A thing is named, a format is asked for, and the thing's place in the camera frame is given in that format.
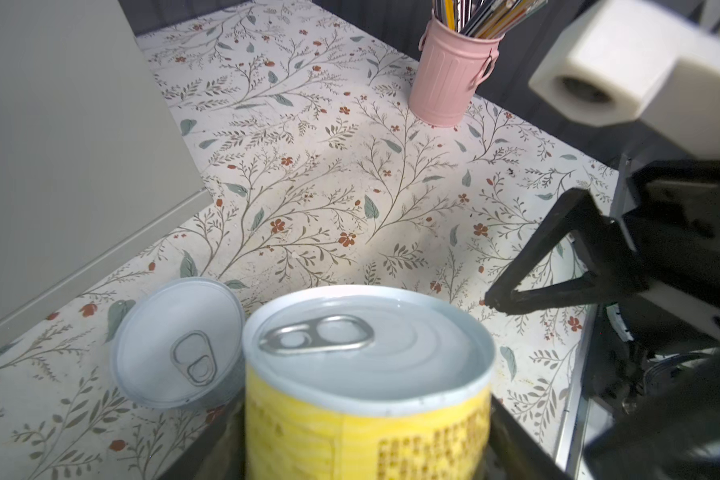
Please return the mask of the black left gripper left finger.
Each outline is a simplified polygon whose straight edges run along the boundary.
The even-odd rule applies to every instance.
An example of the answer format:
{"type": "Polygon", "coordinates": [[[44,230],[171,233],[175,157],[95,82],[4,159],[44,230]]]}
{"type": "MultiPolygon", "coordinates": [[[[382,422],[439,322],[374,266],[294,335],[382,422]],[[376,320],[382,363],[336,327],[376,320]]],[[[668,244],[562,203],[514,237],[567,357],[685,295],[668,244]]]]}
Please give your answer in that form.
{"type": "Polygon", "coordinates": [[[244,405],[244,395],[230,401],[159,479],[244,479],[244,405]]]}

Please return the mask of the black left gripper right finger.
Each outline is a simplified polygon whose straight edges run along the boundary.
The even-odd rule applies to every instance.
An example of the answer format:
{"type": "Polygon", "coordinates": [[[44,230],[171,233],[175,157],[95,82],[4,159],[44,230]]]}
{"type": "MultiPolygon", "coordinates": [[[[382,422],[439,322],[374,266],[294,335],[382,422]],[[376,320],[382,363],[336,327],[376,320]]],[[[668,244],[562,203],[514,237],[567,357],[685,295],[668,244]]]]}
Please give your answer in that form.
{"type": "Polygon", "coordinates": [[[570,479],[496,396],[491,396],[488,444],[507,479],[570,479]]]}

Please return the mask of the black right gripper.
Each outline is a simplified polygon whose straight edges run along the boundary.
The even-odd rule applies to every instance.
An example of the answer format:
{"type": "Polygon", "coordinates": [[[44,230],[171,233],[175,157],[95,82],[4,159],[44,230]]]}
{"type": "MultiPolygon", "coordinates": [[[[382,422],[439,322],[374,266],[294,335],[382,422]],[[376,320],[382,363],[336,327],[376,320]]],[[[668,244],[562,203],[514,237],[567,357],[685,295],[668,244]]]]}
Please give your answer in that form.
{"type": "Polygon", "coordinates": [[[624,210],[621,221],[639,259],[589,191],[573,188],[558,198],[492,283],[484,304],[525,315],[635,294],[621,302],[620,313],[637,341],[720,344],[720,160],[654,161],[633,171],[626,185],[635,205],[624,210]],[[565,240],[581,273],[521,290],[532,270],[565,240]]]}

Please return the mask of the teal can pull tab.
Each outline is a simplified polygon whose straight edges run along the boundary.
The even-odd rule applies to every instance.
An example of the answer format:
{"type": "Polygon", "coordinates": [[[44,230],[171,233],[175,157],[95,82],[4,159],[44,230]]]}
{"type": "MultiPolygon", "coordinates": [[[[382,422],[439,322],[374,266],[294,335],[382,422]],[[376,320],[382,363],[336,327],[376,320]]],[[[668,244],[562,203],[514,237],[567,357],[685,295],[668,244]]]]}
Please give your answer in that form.
{"type": "Polygon", "coordinates": [[[110,372],[139,406],[200,410],[228,403],[245,384],[245,313],[226,285],[182,278],[137,302],[115,330],[110,372]]]}

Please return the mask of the yellow can pull tab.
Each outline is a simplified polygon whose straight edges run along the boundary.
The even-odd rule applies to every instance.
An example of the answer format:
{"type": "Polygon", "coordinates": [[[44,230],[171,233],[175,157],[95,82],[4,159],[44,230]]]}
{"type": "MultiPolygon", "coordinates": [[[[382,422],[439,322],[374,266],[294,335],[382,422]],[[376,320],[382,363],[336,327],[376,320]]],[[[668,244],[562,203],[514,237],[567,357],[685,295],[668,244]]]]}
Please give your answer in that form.
{"type": "Polygon", "coordinates": [[[249,479],[470,479],[496,344],[470,314],[381,286],[307,289],[246,322],[249,479]]]}

